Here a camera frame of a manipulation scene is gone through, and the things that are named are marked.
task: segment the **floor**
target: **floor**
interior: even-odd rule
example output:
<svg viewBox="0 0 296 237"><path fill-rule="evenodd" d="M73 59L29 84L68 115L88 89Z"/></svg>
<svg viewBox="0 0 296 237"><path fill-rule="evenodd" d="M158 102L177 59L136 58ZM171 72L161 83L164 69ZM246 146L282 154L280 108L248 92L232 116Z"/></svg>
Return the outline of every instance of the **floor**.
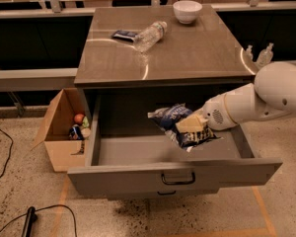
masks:
<svg viewBox="0 0 296 237"><path fill-rule="evenodd" d="M293 237L296 236L296 117L249 122L247 129L262 157L284 164L263 187L221 189L217 195L106 200L82 197L65 173L53 172L44 145L32 149L44 109L0 111L0 128L14 143L0 179L0 229L10 220L55 204L72 209L79 237ZM11 140L0 132L0 173ZM36 212L32 236L75 236L67 207ZM0 236L21 236L25 217Z"/></svg>

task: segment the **white bowl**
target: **white bowl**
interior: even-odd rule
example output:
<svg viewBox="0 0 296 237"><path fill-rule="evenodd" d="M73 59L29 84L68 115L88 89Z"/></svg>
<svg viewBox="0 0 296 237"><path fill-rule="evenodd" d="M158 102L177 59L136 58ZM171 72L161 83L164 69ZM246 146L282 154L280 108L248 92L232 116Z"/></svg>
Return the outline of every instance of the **white bowl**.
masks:
<svg viewBox="0 0 296 237"><path fill-rule="evenodd" d="M182 24L190 24L199 16L202 5L194 1L183 0L174 3L173 7L177 19Z"/></svg>

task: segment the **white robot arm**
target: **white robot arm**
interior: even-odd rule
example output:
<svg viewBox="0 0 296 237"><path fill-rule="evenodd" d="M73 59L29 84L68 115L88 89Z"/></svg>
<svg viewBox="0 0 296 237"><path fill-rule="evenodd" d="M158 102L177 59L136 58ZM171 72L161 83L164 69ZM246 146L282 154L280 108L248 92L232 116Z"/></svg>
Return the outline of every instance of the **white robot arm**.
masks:
<svg viewBox="0 0 296 237"><path fill-rule="evenodd" d="M200 111L214 130L296 114L296 66L270 63L257 73L254 84L218 95Z"/></svg>

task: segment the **brown tabletop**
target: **brown tabletop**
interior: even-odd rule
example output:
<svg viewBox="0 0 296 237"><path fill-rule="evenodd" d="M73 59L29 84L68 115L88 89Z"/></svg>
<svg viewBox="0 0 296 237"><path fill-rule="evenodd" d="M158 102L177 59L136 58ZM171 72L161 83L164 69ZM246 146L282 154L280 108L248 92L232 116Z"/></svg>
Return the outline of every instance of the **brown tabletop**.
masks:
<svg viewBox="0 0 296 237"><path fill-rule="evenodd" d="M146 53L112 39L116 30L140 32L165 21L164 38ZM257 68L210 5L191 25L172 6L96 9L75 79L76 87L151 87L252 80Z"/></svg>

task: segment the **clear bottle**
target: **clear bottle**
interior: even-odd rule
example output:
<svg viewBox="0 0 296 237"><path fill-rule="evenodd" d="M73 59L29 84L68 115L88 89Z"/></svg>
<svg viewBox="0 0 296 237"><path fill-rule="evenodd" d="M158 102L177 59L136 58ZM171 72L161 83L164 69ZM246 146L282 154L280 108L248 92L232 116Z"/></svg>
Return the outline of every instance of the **clear bottle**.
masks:
<svg viewBox="0 0 296 237"><path fill-rule="evenodd" d="M246 49L246 54L250 58L250 60L253 60L254 59L253 47L250 44L248 45L248 47Z"/></svg>
<svg viewBox="0 0 296 237"><path fill-rule="evenodd" d="M259 53L259 57L256 62L256 66L259 69L268 65L268 63L272 60L272 58L273 58L272 48L273 48L273 43L269 43L268 47Z"/></svg>
<svg viewBox="0 0 296 237"><path fill-rule="evenodd" d="M160 40L166 32L167 23L157 21L135 37L134 47L140 52L145 52Z"/></svg>

